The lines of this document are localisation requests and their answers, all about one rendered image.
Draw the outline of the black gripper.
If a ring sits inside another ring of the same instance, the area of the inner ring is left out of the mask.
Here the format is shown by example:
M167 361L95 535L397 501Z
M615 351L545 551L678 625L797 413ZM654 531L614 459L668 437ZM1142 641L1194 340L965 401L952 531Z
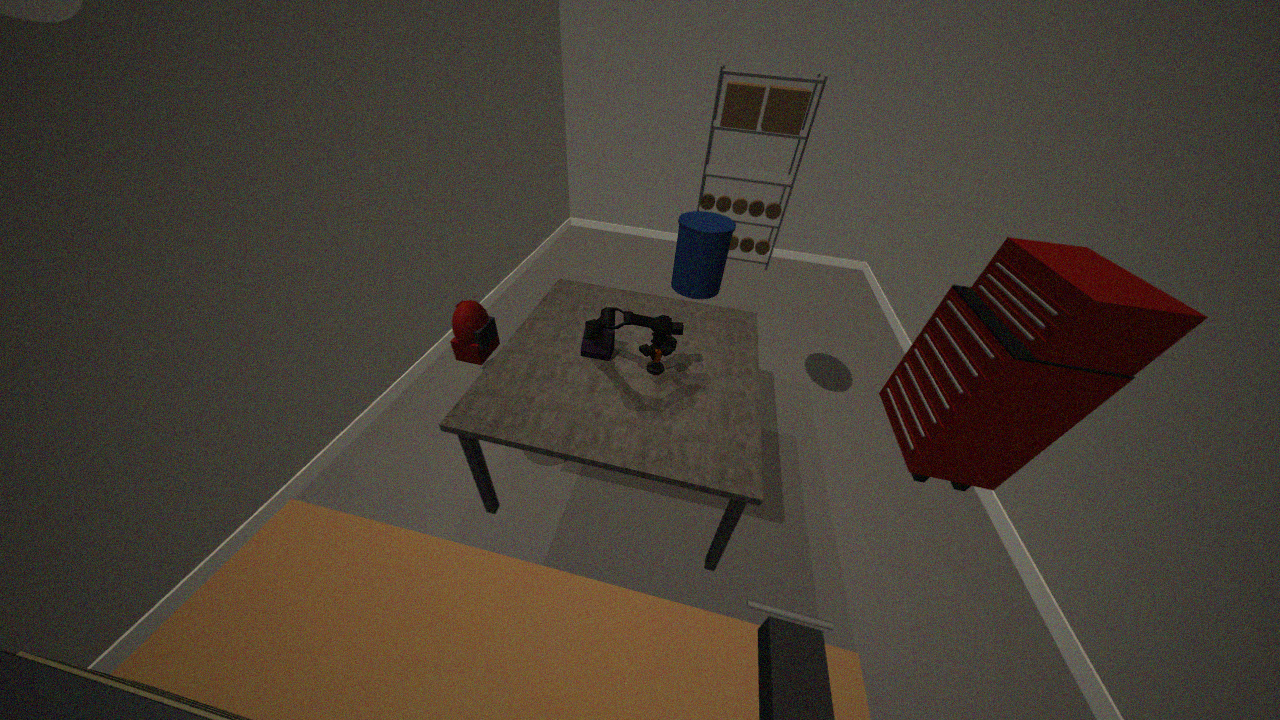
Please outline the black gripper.
M675 340L675 337L672 334L662 336L660 337L660 336L654 334L654 332L653 332L652 336L653 336L652 346L649 346L649 345L641 345L641 346L639 346L639 351L644 356L649 356L650 355L653 361L654 361L654 357L655 357L655 354L657 354L657 351L655 351L657 350L657 345L660 342L660 340L663 342L663 341L666 341L666 338L668 338L668 342L677 345L677 340Z

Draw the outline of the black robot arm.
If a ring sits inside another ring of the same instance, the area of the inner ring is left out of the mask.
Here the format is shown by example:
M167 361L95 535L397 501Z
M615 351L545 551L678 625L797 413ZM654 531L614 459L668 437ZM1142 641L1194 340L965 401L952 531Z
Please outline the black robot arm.
M625 322L620 323L620 325L614 325L614 311L620 311L620 313L625 314ZM630 311L622 311L620 307L604 307L604 309L602 309L602 316L600 318L598 318L596 320L593 319L593 320L585 322L585 340L599 340L599 338L602 338L604 328L605 329L618 329L622 325L643 325L643 327L648 327L648 328L652 328L652 331L654 331L654 334L660 336L660 337L666 336L666 334L684 334L684 323L682 322L672 322L672 318L669 318L669 316L666 316L666 315L654 316L654 318L653 316L643 316L643 315L637 315L637 314L634 314L634 313L630 313ZM669 354L672 354L675 351L676 343L668 342L668 338L666 338L666 341L663 341L663 342L660 340L660 342L657 345L657 350L659 350L659 348L660 348L660 352L663 354L663 356L667 356L667 355L669 355Z

